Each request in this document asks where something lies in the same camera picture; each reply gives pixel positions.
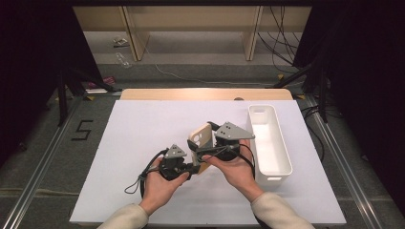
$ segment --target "table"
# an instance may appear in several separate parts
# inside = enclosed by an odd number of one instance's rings
[[[235,96],[245,101],[229,101]],[[118,207],[140,201],[139,193],[127,195],[123,190],[155,153],[172,143],[188,152],[187,134],[208,120],[229,120],[245,128],[246,108],[258,103],[276,108],[293,167],[279,187],[264,188],[285,198],[311,223],[346,223],[298,106],[284,89],[124,91],[110,116],[71,222],[101,223]],[[247,200],[211,166],[185,182],[169,203],[151,216],[149,225],[251,227],[257,222]]]

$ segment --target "gray floor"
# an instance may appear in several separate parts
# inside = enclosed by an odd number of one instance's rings
[[[114,53],[117,49],[111,48],[112,40],[118,35],[125,34],[92,32],[86,35],[101,74],[113,75],[117,80],[115,85],[117,88],[263,88],[278,82],[277,75],[282,73],[274,67],[271,53],[260,41],[256,46],[254,60],[245,61],[238,33],[153,33],[148,42],[148,52],[142,61],[132,62],[129,49],[119,49],[133,64],[130,69],[123,69],[116,64]],[[278,47],[284,56],[288,56],[284,46]],[[275,59],[275,63],[284,70],[295,71],[280,59]],[[300,93],[300,81],[302,79],[288,87],[294,94]],[[58,107],[55,98],[56,95],[49,100],[49,110],[44,110],[32,129],[26,141],[28,150],[13,154],[0,169],[0,222],[7,218],[9,210],[31,178],[56,131]],[[75,202],[96,154],[110,112],[119,97],[98,94],[92,99],[84,99],[78,105],[19,228],[80,228],[78,225],[70,224],[69,217],[75,208]],[[301,108],[308,106],[305,99],[299,99],[297,102]],[[332,105],[328,107],[328,118],[333,135],[372,203],[383,228],[405,228],[403,216],[381,185],[373,168],[360,157],[361,149],[350,128]],[[83,119],[93,120],[83,126],[91,130],[89,138],[85,141],[72,141],[75,137],[83,136],[83,133],[76,132],[78,123]],[[320,135],[313,117],[310,117],[308,122]],[[315,135],[311,136],[321,155],[321,144]],[[348,222],[346,225],[332,228],[367,228],[327,145],[323,165]]]

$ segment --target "white table surface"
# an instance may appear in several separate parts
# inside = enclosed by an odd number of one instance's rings
[[[186,139],[206,121],[230,121],[242,128],[248,106],[275,107],[293,172],[272,192],[314,224],[346,223],[295,101],[141,101],[119,100],[99,144],[70,222],[103,222],[118,208],[139,203],[140,192],[124,189],[135,182],[152,157],[176,143],[188,153]],[[149,219],[149,225],[257,225],[248,201],[210,166],[191,177]]]

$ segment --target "aluminum rail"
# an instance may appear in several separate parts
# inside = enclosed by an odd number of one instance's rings
[[[307,96],[307,98],[307,102],[311,107],[317,105],[313,96],[309,95]],[[325,123],[318,113],[314,114],[314,117],[319,129],[321,130],[322,136],[324,137],[330,148],[330,152],[333,155],[337,167],[339,168],[343,179],[345,179],[346,185],[348,186],[349,191],[352,194],[352,198],[355,201],[358,210],[360,211],[360,214],[367,225],[367,228],[383,228],[380,219],[373,209],[373,205],[367,198],[364,190],[361,188],[360,183],[357,181],[357,178],[355,177],[351,166],[349,165],[348,161],[345,158],[345,155],[343,154],[336,139],[334,138],[328,123]]]
[[[63,136],[66,133],[66,129],[69,126],[72,116],[74,115],[82,99],[83,99],[82,97],[76,97],[73,100],[71,110],[69,111],[65,122],[62,123],[61,126],[57,127],[56,132],[53,135],[53,139],[51,140],[47,150],[45,151],[38,165],[36,166],[36,169],[33,172],[29,182],[24,188],[19,199],[15,202],[14,206],[11,208],[10,213],[6,219],[6,223],[3,225],[3,229],[15,229],[19,226],[25,213],[30,207],[36,189],[38,188],[39,184],[42,181],[42,178],[45,176],[49,166],[53,161],[53,156],[57,152],[57,149],[60,145],[61,140],[63,139]]]

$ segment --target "person's right hand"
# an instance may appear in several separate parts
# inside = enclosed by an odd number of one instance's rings
[[[239,140],[239,144],[241,155],[252,161],[252,153],[246,148],[246,146],[250,147],[249,140]],[[230,161],[222,161],[215,156],[203,156],[202,159],[219,168],[228,183],[239,190],[250,202],[264,192],[256,183],[251,167],[240,157],[237,156]]]

